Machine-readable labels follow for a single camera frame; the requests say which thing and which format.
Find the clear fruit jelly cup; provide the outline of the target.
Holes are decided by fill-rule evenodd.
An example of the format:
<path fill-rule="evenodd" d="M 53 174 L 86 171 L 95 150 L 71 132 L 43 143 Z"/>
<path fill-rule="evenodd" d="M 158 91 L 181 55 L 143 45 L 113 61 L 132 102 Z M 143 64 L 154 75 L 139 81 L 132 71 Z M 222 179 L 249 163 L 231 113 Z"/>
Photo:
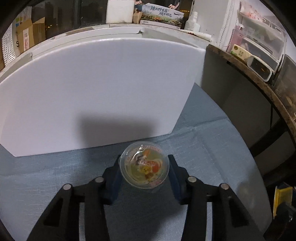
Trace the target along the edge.
<path fill-rule="evenodd" d="M 145 141 L 129 145 L 119 157 L 118 163 L 126 182 L 139 189 L 161 186 L 170 170 L 170 161 L 163 149 Z"/>

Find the blue-grey tablecloth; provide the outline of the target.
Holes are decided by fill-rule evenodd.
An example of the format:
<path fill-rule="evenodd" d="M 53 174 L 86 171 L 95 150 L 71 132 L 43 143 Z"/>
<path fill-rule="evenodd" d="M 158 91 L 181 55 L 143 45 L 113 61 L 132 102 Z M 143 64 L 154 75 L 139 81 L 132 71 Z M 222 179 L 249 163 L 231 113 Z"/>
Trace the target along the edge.
<path fill-rule="evenodd" d="M 272 215 L 267 192 L 243 138 L 222 109 L 194 85 L 171 134 L 152 142 L 206 184 L 227 183 L 264 232 Z M 114 164 L 127 143 L 46 155 L 14 157 L 1 148 L 1 220 L 15 240 L 26 240 L 62 185 L 86 184 Z M 169 180 L 153 190 L 123 181 L 105 207 L 111 240 L 180 240 L 187 208 Z"/>

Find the white storage box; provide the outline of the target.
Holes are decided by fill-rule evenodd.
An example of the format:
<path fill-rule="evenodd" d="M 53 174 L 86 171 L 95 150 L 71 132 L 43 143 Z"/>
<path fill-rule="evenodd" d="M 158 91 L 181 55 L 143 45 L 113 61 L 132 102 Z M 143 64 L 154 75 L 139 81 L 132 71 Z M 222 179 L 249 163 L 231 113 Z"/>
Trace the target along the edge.
<path fill-rule="evenodd" d="M 204 57 L 201 48 L 136 38 L 46 53 L 1 82 L 1 145 L 22 157 L 171 133 Z"/>

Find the dark wooden side table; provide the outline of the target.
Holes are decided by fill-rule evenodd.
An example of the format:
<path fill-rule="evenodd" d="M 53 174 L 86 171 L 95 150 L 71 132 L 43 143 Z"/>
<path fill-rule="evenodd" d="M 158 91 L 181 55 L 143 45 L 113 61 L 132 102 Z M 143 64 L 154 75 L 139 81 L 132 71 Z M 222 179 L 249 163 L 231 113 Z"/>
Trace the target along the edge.
<path fill-rule="evenodd" d="M 222 108 L 264 175 L 295 161 L 295 121 L 271 89 L 231 54 L 206 47 L 201 88 Z"/>

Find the grey rectangular container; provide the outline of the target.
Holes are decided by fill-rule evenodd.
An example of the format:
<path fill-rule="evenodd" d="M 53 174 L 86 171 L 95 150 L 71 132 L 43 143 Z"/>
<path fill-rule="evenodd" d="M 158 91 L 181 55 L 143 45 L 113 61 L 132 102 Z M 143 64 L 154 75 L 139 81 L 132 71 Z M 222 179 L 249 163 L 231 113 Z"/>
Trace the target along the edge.
<path fill-rule="evenodd" d="M 247 59 L 247 66 L 264 82 L 270 82 L 275 77 L 279 63 L 271 61 L 271 64 L 268 64 L 259 57 L 252 55 Z"/>

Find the yellow tissue pack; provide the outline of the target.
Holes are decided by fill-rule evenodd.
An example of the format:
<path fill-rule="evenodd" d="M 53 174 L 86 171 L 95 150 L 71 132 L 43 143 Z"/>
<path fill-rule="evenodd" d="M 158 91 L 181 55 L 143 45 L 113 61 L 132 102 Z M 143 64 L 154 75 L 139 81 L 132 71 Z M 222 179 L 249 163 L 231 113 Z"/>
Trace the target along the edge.
<path fill-rule="evenodd" d="M 254 60 L 254 56 L 250 52 L 236 44 L 233 45 L 230 53 L 246 64 L 250 64 Z"/>

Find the white plastic bottle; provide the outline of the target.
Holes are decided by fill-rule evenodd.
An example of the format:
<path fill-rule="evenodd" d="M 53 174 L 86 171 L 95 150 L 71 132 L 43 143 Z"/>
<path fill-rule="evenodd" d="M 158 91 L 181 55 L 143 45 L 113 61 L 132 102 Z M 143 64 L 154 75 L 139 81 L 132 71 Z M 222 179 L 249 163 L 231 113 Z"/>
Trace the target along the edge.
<path fill-rule="evenodd" d="M 185 23 L 184 30 L 199 32 L 200 25 L 197 23 L 197 17 L 198 13 L 196 11 L 193 11 Z"/>

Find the white dotted paper bag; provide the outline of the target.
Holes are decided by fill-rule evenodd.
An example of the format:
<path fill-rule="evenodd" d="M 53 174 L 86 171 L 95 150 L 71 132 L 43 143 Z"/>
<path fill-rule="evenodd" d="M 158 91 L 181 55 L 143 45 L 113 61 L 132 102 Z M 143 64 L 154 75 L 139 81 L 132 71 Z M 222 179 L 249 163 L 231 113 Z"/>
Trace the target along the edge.
<path fill-rule="evenodd" d="M 16 58 L 16 53 L 14 51 L 13 46 L 13 34 L 12 34 L 12 26 L 10 26 L 2 37 L 2 52 L 4 64 L 7 66 L 11 61 Z"/>

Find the clear plastic drawer organizer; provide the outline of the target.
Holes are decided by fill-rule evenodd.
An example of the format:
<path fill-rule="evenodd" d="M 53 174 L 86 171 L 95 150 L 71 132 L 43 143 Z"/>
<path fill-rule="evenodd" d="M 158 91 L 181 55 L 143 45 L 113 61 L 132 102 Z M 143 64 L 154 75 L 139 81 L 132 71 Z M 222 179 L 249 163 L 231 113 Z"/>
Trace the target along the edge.
<path fill-rule="evenodd" d="M 247 1 L 240 2 L 237 16 L 238 23 L 232 31 L 227 52 L 232 51 L 233 45 L 238 45 L 276 72 L 285 54 L 286 32 L 262 17 Z"/>

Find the small open cardboard box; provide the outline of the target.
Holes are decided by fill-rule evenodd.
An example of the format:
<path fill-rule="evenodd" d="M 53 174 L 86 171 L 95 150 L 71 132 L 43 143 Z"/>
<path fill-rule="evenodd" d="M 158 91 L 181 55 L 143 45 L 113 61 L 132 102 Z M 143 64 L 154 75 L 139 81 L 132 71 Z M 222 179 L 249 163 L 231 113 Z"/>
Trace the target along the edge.
<path fill-rule="evenodd" d="M 45 17 L 34 23 L 31 19 L 26 20 L 16 28 L 16 33 L 20 53 L 23 53 L 46 40 Z"/>

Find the white foam box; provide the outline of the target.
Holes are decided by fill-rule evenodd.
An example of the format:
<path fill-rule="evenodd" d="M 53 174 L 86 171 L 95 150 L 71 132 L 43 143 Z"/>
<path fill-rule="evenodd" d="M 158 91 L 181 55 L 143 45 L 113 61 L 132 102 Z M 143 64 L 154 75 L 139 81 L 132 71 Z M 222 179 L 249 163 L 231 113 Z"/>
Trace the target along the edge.
<path fill-rule="evenodd" d="M 108 0 L 106 9 L 106 23 L 132 23 L 134 3 L 134 0 Z"/>

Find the printed landscape carton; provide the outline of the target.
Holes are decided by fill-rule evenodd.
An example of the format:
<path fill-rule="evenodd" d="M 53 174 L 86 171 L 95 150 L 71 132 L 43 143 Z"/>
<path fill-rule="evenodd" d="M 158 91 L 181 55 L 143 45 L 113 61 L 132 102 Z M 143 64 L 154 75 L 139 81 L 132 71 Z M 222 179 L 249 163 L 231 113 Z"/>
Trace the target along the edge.
<path fill-rule="evenodd" d="M 182 27 L 184 13 L 175 9 L 156 4 L 144 4 L 140 24 L 180 29 Z"/>

